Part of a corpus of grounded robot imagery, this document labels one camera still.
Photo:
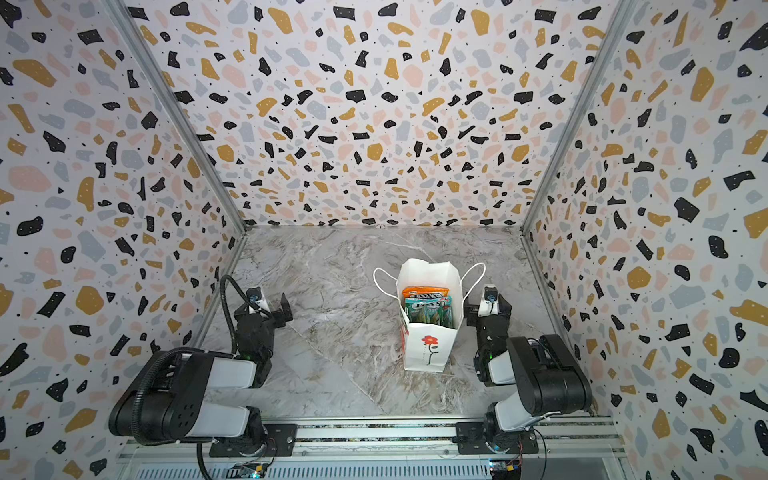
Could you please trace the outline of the white paper gift bag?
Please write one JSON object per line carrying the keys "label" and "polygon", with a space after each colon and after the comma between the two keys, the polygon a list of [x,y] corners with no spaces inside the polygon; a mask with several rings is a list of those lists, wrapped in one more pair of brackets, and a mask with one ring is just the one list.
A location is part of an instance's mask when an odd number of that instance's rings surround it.
{"label": "white paper gift bag", "polygon": [[[396,276],[377,267],[372,280],[384,295],[394,299],[399,311],[403,364],[407,371],[441,373],[448,363],[459,329],[464,322],[464,306],[469,294],[486,273],[482,262],[469,267],[465,273],[450,262],[430,263],[411,258],[402,264]],[[454,327],[410,323],[402,291],[409,286],[446,287],[450,290]]]}

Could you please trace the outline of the teal Fox's candy packet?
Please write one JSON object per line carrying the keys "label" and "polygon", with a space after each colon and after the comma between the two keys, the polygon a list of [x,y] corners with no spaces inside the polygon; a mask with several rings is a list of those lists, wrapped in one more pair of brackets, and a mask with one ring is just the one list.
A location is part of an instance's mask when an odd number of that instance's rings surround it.
{"label": "teal Fox's candy packet", "polygon": [[410,323],[423,323],[445,328],[454,327],[451,297],[407,298],[405,311]]}

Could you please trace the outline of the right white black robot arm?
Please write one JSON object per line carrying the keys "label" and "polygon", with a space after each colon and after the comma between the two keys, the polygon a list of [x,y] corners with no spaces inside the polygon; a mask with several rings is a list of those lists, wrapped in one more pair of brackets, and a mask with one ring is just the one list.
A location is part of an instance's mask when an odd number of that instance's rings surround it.
{"label": "right white black robot arm", "polygon": [[589,381],[560,336],[510,335],[512,306],[493,287],[464,313],[476,329],[478,379],[487,387],[513,386],[515,392],[492,403],[482,421],[456,425],[461,455],[536,453],[539,422],[590,408]]}

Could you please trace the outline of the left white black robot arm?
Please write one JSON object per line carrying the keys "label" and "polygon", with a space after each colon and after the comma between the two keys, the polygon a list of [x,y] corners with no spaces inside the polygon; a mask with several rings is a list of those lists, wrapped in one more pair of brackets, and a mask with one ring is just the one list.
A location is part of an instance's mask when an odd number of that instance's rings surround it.
{"label": "left white black robot arm", "polygon": [[285,295],[268,311],[260,288],[234,312],[234,353],[178,347],[155,352],[113,407],[111,434],[143,446],[212,443],[213,456],[277,454],[256,407],[227,406],[206,398],[211,390],[258,389],[267,381],[275,331],[293,320]]}

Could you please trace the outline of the orange Fox's fruits candy packet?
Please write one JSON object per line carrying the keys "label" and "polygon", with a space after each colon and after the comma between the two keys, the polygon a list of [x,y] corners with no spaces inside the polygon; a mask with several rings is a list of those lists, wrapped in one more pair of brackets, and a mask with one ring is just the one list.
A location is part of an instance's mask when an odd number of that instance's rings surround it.
{"label": "orange Fox's fruits candy packet", "polygon": [[402,291],[404,299],[435,300],[450,296],[450,290],[446,287],[434,286],[409,286]]}

